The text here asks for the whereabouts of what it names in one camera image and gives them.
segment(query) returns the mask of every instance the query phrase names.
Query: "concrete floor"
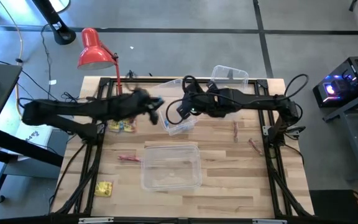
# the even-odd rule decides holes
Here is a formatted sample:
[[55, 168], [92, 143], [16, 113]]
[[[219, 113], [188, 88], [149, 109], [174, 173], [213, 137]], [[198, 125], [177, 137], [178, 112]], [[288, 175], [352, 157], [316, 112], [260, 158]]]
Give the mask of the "concrete floor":
[[[45, 20], [31, 1], [3, 0], [20, 25], [42, 26]], [[357, 30], [348, 0], [259, 0], [265, 29]], [[60, 14], [72, 27], [257, 29], [252, 0], [72, 0]], [[0, 24], [11, 24], [0, 6]], [[23, 32], [24, 70], [47, 87], [48, 72], [39, 32]], [[83, 47], [79, 33], [70, 45], [57, 45], [50, 32], [45, 43], [53, 60], [52, 94], [80, 92], [85, 75], [111, 75], [113, 69], [76, 69]], [[138, 75], [208, 77], [215, 65], [245, 70], [251, 78], [266, 78], [267, 72], [258, 34], [100, 33], [101, 40], [120, 56], [120, 69]], [[349, 56], [358, 56], [358, 35], [266, 35], [273, 77], [288, 83], [300, 73], [310, 76], [307, 87], [293, 99], [304, 109], [300, 121], [306, 130], [300, 138], [310, 190], [354, 189], [358, 182], [345, 181], [357, 172], [356, 160], [337, 123], [325, 124], [328, 112], [317, 107], [311, 89]], [[16, 32], [0, 31], [0, 60], [14, 63], [19, 53]], [[35, 98], [45, 98], [27, 77], [20, 78]], [[10, 119], [18, 120], [14, 98], [7, 104]], [[9, 200], [0, 204], [0, 218], [44, 215], [55, 179], [8, 177], [1, 193]]]

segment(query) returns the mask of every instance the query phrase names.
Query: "wooden table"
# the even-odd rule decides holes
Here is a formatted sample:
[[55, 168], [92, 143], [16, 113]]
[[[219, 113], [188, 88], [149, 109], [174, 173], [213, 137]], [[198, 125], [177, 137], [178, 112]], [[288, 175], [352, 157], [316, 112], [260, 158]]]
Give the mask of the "wooden table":
[[[94, 95], [100, 77], [85, 77], [80, 97]], [[150, 89], [160, 83], [141, 83]], [[282, 79], [268, 79], [270, 94], [282, 94]], [[253, 87], [246, 89], [254, 93]], [[181, 98], [180, 91], [162, 95], [165, 105]], [[239, 117], [239, 141], [233, 141], [233, 123], [205, 115], [193, 130], [169, 136], [159, 123], [151, 125], [148, 115], [137, 117], [136, 133], [106, 131], [98, 181], [114, 182], [111, 197], [95, 197], [92, 216], [114, 217], [192, 217], [192, 218], [273, 218], [273, 206], [267, 177], [265, 158], [252, 149], [252, 138], [263, 150], [262, 135], [257, 110], [241, 110]], [[75, 121], [87, 123], [86, 117]], [[286, 139], [287, 144], [298, 149], [298, 143]], [[194, 144], [200, 149], [203, 184], [196, 190], [148, 192], [140, 184], [140, 163], [122, 162], [119, 155], [142, 157], [148, 146]], [[81, 146], [75, 137], [67, 145], [62, 171], [68, 160]], [[313, 214], [313, 207], [300, 156], [287, 147], [281, 147], [288, 188], [306, 211]], [[57, 192], [53, 211], [59, 209], [78, 185], [85, 150], [73, 161]], [[283, 197], [277, 190], [280, 208], [284, 212]], [[85, 189], [82, 208], [86, 203]]]

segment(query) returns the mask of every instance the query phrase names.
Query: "clear plastic container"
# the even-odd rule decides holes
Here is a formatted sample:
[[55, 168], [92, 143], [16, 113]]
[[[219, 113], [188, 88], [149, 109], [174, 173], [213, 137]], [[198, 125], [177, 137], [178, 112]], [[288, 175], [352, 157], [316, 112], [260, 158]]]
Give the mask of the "clear plastic container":
[[[165, 116], [168, 105], [174, 100], [182, 99], [184, 95], [181, 88], [182, 81], [182, 79], [172, 80], [148, 89], [151, 95], [161, 96], [165, 101], [165, 103], [158, 109], [158, 113], [160, 115], [159, 123], [161, 123], [162, 128], [166, 130], [170, 136], [193, 129], [198, 120], [196, 116], [190, 115], [189, 118], [183, 120], [180, 124], [175, 125], [169, 123], [167, 117]], [[181, 117], [177, 112], [177, 108], [180, 105], [181, 102], [179, 101], [169, 108], [168, 116], [172, 122], [178, 122], [181, 120]]]
[[201, 161], [197, 146], [147, 147], [142, 158], [145, 190], [184, 190], [201, 186]]
[[[212, 71], [211, 81], [215, 82], [218, 88], [236, 88], [245, 93], [248, 85], [248, 73], [236, 68], [217, 65]], [[225, 121], [240, 121], [241, 113], [230, 113], [224, 118]]]

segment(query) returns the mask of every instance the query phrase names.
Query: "purple light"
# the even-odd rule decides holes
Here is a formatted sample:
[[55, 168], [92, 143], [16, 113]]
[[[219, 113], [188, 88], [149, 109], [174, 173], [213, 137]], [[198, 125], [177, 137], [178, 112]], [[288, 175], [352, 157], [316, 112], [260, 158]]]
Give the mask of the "purple light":
[[323, 103], [325, 102], [325, 101], [327, 101], [327, 100], [333, 100], [333, 99], [340, 99], [341, 97], [327, 97], [327, 98], [325, 98], [325, 100], [323, 100]]
[[335, 91], [333, 90], [333, 86], [331, 86], [331, 85], [326, 85], [326, 90], [327, 90], [327, 93], [329, 93], [329, 94], [335, 94]]

